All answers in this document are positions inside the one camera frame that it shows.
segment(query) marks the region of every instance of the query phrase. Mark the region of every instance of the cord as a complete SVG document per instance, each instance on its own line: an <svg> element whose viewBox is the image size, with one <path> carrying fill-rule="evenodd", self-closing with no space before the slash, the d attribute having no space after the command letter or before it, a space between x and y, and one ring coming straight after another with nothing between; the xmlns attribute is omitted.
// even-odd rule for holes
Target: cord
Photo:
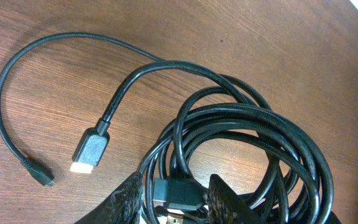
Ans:
<svg viewBox="0 0 358 224"><path fill-rule="evenodd" d="M100 136L106 134L118 105L131 85L148 73L159 70L182 70L206 77L218 85L192 94L180 108L176 119L165 127L157 142L141 160L137 170L141 174L146 174L145 205L142 208L142 216L147 223L158 223L152 200L154 169L157 162L161 179L193 179L193 174L188 167L191 155L200 144L210 139L242 141L266 152L269 164L261 184L255 192L241 195L246 204L261 217L266 220L280 220L281 223L294 221L324 223L327 220L333 205L334 187L331 171L323 154L314 141L297 125L274 113L255 89L237 78L215 73L190 62L163 60L131 44L104 35L70 32L41 38L16 53L2 70L0 75L0 134L8 148L23 165L26 166L29 160L11 141L2 120L1 94L4 82L14 64L32 49L54 40L79 37L111 42L155 61L134 70L120 84L95 127L96 133ZM198 100L212 94L232 96L237 103L219 103L190 110ZM258 133L258 136L233 131L237 129L253 130ZM174 153L170 159L168 173L165 161L170 144L174 145ZM278 165L279 161L283 161L290 167L285 176ZM304 183L302 191L295 203L289 206L287 195L293 190L299 178ZM192 218L197 215L205 217L206 212L205 209L199 209L197 214L186 213Z"/></svg>

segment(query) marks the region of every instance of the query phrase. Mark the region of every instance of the black cable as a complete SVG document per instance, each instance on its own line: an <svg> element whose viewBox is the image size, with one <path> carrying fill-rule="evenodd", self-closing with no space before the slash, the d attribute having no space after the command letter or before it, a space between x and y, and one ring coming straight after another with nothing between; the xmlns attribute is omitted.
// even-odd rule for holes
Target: black cable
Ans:
<svg viewBox="0 0 358 224"><path fill-rule="evenodd" d="M257 211L261 217L266 219L276 217L281 223L294 220L305 223L324 223L327 220L333 204L334 187L331 171L324 156L304 131L291 121L272 112L269 104L256 90L237 78L215 73L190 62L166 61L123 41L98 34L72 32L36 40L16 53L1 72L0 133L8 148L26 168L32 165L29 165L30 161L15 147L2 120L1 94L4 82L14 64L32 49L50 41L74 37L108 41L156 61L134 70L121 83L96 125L99 134L107 131L125 93L143 75L159 70L183 70L206 77L218 85L191 95L179 110L177 118L167 125L157 142L141 160L137 170L141 174L145 172L147 174L145 205L142 208L142 216L147 223L157 223L152 201L153 177L157 161L161 179L193 178L188 167L190 157L200 144L210 139L242 141L266 151L269 165L261 184L254 193L241 195L250 208ZM212 94L231 95L237 103L214 104L190 110L198 100ZM236 129L253 130L258 133L258 136L233 131ZM171 143L174 145L174 153L170 159L168 173L165 161ZM285 176L278 166L279 160L291 168ZM292 191L298 178L303 181L304 185L296 202L289 206L287 194ZM279 209L273 209L276 203ZM205 214L206 210L199 209L197 212ZM189 218L195 217L194 213L188 214Z"/></svg>

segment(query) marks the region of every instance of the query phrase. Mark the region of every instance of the thin black cable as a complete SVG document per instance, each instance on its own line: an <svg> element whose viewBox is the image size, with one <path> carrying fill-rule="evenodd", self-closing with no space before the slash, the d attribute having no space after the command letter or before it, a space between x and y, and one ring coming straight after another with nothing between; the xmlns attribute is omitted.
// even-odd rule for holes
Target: thin black cable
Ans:
<svg viewBox="0 0 358 224"><path fill-rule="evenodd" d="M281 223L293 220L324 223L327 220L333 204L334 187L331 171L324 156L304 131L291 121L272 112L269 104L256 90L237 78L215 73L190 62L165 61L133 45L98 34L71 32L36 40L16 53L1 72L0 134L8 148L23 164L27 162L27 159L11 141L2 120L1 95L4 82L14 64L32 49L54 40L77 37L111 42L156 61L134 70L121 83L102 116L103 121L107 123L112 120L118 105L131 85L148 73L159 70L183 70L209 78L218 85L191 95L181 107L177 118L167 125L157 142L141 160L137 170L142 174L145 172L147 174L145 205L142 207L142 216L147 223L157 223L152 201L155 166L158 165L162 179L193 178L188 167L191 155L200 144L211 139L242 141L266 151L269 165L261 184L255 192L241 195L250 208L257 211L261 217L269 219L270 214ZM237 103L221 103L190 110L198 100L212 94L233 96ZM233 131L236 129L253 130L258 133L258 136ZM168 173L165 161L170 144L174 145L174 153L170 159ZM278 166L279 160L291 168L285 176ZM287 194L292 191L298 178L303 181L304 185L296 202L289 206ZM323 192L321 198L318 193L320 183ZM279 209L273 209L276 203ZM204 214L200 217L205 217L206 210L200 209L197 212ZM189 213L189 217L195 217L194 213L191 215Z"/></svg>

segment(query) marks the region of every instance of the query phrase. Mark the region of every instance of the wood grain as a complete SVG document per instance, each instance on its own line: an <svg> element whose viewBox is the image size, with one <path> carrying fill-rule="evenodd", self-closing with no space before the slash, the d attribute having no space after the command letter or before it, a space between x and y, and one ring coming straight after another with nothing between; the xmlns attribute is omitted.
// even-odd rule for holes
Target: wood grain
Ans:
<svg viewBox="0 0 358 224"><path fill-rule="evenodd" d="M334 176L334 212L358 223L358 11L349 1L0 1L0 71L25 44L68 31L110 35L251 84L316 141ZM120 82L149 62L76 39L41 46L15 66L4 120L17 146L53 170L57 185L30 178L0 137L0 223L75 222L136 169L184 100L212 85L183 72L142 78L114 117L100 165L91 175L71 173L82 132ZM199 105L227 101L217 95ZM218 173L236 192L255 190L266 167L261 150L232 141L207 142L191 160L203 184Z"/></svg>

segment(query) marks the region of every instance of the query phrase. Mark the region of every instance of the cable strain relief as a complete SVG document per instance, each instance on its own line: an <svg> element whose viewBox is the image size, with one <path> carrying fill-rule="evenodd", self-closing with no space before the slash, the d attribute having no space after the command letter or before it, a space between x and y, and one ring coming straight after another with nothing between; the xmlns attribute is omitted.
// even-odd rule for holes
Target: cable strain relief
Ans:
<svg viewBox="0 0 358 224"><path fill-rule="evenodd" d="M107 129L109 129L110 122L103 120L102 118L99 118L98 123L96 123L96 130L100 136L104 135L107 132Z"/></svg>
<svg viewBox="0 0 358 224"><path fill-rule="evenodd" d="M33 163L28 160L28 159L24 159L22 161L22 165L26 168L26 169L30 169L33 166Z"/></svg>

